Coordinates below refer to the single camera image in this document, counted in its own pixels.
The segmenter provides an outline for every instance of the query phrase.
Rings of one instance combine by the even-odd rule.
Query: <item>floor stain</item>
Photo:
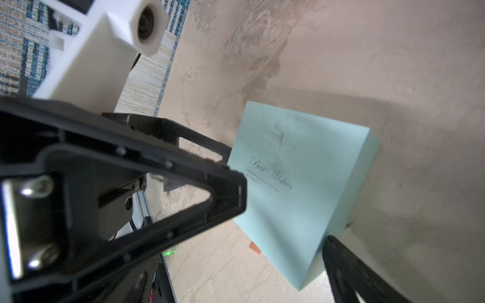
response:
[[[212,30],[211,23],[216,18],[217,0],[195,0],[195,29],[208,35]]]
[[[236,58],[244,48],[255,48],[259,58],[248,67],[253,78],[243,89],[242,101],[258,101],[266,83],[280,71],[279,56],[288,37],[315,0],[250,0],[247,16],[226,41],[224,54]]]
[[[279,56],[285,49],[286,43],[287,41],[285,40],[271,58],[260,58],[249,67],[249,70],[257,70],[257,72],[256,76],[241,90],[244,104],[250,100],[258,101],[259,96],[266,89],[268,80],[279,73],[281,68]]]

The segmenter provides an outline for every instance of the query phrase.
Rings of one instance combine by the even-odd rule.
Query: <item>beige floor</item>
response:
[[[228,145],[248,100],[371,127],[342,241],[414,302],[482,302],[484,98],[483,1],[192,0],[160,117]],[[148,195],[158,218],[200,197]],[[332,301],[324,274],[297,292],[249,243],[230,221],[178,245],[178,301]]]

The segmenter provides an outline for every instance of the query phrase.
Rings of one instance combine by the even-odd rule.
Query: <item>black cable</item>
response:
[[[131,67],[131,69],[133,69],[135,67],[136,63],[138,62],[138,59],[140,59],[140,56],[141,56],[141,54],[138,53],[138,56],[136,56],[135,62],[133,62],[133,66]]]

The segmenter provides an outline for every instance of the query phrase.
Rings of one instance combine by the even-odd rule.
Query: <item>red object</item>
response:
[[[249,245],[249,248],[254,250],[254,252],[258,255],[261,254],[261,249],[259,249],[256,244],[254,244],[254,242],[251,242],[251,244]]]

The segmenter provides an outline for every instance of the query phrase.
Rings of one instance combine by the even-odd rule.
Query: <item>screw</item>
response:
[[[124,254],[123,255],[123,261],[125,261],[127,263],[130,262],[131,261],[131,255],[128,254],[128,253]]]
[[[133,199],[131,197],[126,198],[125,207],[126,210],[130,210],[133,207]]]
[[[59,247],[54,243],[49,243],[32,255],[28,267],[35,271],[41,270],[54,263],[60,254]]]
[[[39,199],[49,196],[53,190],[52,178],[49,175],[42,175],[26,180],[20,187],[20,194],[28,198]]]
[[[165,161],[165,167],[168,168],[168,169],[171,169],[172,166],[174,166],[173,162],[170,161],[170,160],[166,160]]]
[[[120,157],[126,155],[126,148],[122,147],[122,146],[118,146],[116,148],[116,154]]]
[[[135,289],[140,290],[145,286],[146,283],[146,272],[141,273],[138,276],[138,281],[136,281]]]

